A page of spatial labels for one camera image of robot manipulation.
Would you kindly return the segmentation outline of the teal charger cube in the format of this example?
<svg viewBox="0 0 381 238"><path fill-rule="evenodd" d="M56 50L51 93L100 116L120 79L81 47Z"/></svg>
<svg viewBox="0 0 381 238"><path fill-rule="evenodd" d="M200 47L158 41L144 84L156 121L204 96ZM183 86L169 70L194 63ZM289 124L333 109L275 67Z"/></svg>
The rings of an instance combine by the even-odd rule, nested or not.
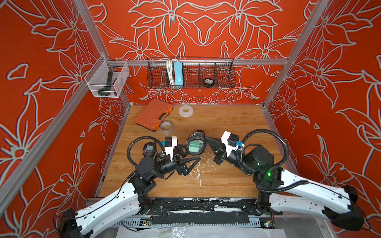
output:
<svg viewBox="0 0 381 238"><path fill-rule="evenodd" d="M148 146L146 147L146 151L149 152L149 153L151 153L151 152L153 151L153 146L152 146L152 145L148 145Z"/></svg>

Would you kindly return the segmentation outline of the green charger cube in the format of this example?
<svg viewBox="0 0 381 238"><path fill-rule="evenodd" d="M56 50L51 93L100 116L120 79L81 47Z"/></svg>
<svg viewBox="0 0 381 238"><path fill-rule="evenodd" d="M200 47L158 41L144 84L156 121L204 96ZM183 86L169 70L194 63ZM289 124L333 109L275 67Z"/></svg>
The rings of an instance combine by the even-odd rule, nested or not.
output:
<svg viewBox="0 0 381 238"><path fill-rule="evenodd" d="M203 150L204 142L202 140L192 140L188 144L188 151L192 154L200 154Z"/></svg>

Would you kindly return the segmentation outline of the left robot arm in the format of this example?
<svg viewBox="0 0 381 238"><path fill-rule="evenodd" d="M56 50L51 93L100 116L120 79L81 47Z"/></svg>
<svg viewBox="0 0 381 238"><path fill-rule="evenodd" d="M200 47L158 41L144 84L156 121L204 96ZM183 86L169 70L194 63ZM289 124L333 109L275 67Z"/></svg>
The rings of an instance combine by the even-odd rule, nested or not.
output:
<svg viewBox="0 0 381 238"><path fill-rule="evenodd" d="M131 157L133 146L141 140L153 141L153 154L139 163ZM151 209L148 193L156 186L155 179L169 179L174 173L187 176L200 161L206 143L200 139L178 145L176 137L164 142L152 136L135 139L128 147L127 158L135 170L115 192L84 209L68 209L59 216L56 228L61 238L94 238L122 219Z"/></svg>

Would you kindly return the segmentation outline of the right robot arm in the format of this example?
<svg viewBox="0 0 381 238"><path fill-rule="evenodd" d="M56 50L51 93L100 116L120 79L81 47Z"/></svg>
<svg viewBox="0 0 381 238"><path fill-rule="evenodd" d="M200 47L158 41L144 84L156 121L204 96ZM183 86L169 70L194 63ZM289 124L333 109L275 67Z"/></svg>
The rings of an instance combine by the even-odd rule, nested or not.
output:
<svg viewBox="0 0 381 238"><path fill-rule="evenodd" d="M284 155L279 162L276 163L274 155L260 144L252 144L253 149L245 151L249 147L247 140L259 133L268 134L280 142ZM226 131L220 139L207 136L205 140L214 151L216 164L228 162L253 177L259 191L257 208L261 212L310 214L327 219L347 231L370 230L371 225L357 204L355 187L325 185L282 167L288 161L289 148L275 132L257 129L240 140L237 135Z"/></svg>

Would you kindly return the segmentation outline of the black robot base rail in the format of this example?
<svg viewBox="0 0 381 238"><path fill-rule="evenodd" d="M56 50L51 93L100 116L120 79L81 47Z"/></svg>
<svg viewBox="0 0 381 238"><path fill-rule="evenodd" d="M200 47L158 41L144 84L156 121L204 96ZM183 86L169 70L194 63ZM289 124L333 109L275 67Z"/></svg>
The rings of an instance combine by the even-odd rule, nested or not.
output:
<svg viewBox="0 0 381 238"><path fill-rule="evenodd" d="M257 206L256 198L169 198L152 199L151 206L118 222L129 228L171 226L231 226L275 228L275 216L282 213Z"/></svg>

